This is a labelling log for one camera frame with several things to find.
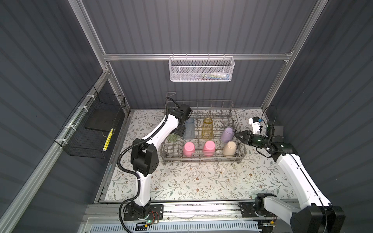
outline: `vent grille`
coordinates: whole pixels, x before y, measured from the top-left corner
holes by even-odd
[[[232,221],[194,221],[194,222],[161,222],[151,225],[147,230],[135,230],[134,223],[126,223],[131,232],[205,232],[205,231],[230,231],[245,230],[261,232],[257,222],[232,220]],[[93,224],[91,231],[95,233],[125,233],[121,224]]]

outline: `pink cup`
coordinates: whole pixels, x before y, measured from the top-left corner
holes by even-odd
[[[194,152],[195,152],[194,144],[192,142],[185,143],[184,149],[183,149],[183,154],[186,157],[192,157],[192,153],[194,153]]]
[[[203,146],[202,152],[204,152],[204,155],[207,157],[213,156],[215,152],[215,143],[213,141],[207,141],[205,145]]]

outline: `beige cup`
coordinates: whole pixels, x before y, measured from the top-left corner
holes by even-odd
[[[233,157],[236,153],[237,145],[234,141],[228,142],[223,148],[223,155],[225,157]]]

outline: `purple cup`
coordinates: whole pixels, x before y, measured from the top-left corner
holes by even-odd
[[[234,136],[234,131],[231,127],[225,128],[222,135],[220,136],[220,140],[224,143],[228,143],[232,141]]]

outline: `black wire basket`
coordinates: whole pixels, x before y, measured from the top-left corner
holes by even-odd
[[[125,119],[122,95],[96,92],[67,127],[64,138],[55,141],[68,155],[105,158],[111,156]]]

